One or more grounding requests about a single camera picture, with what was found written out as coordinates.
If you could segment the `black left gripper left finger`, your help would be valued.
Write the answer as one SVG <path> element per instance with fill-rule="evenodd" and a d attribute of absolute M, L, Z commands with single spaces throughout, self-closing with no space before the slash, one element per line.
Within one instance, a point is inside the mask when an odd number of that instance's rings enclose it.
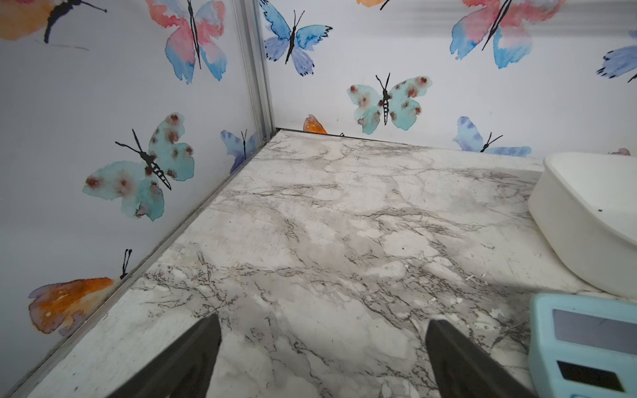
<path fill-rule="evenodd" d="M 109 398 L 204 397 L 221 344 L 222 329 L 214 313 L 195 323 Z"/>

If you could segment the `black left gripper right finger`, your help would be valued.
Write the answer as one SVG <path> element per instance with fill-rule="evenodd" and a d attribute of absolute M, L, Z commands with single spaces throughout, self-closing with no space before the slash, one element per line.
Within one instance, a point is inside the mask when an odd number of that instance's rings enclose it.
<path fill-rule="evenodd" d="M 446 320 L 429 322 L 426 351 L 442 398 L 534 396 L 532 391 Z"/>

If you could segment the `light blue calculator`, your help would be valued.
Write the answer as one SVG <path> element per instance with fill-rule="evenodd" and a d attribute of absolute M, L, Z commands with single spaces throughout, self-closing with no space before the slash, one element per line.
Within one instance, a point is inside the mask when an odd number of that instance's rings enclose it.
<path fill-rule="evenodd" d="M 535 295 L 529 373 L 540 397 L 635 397 L 636 305 Z"/>

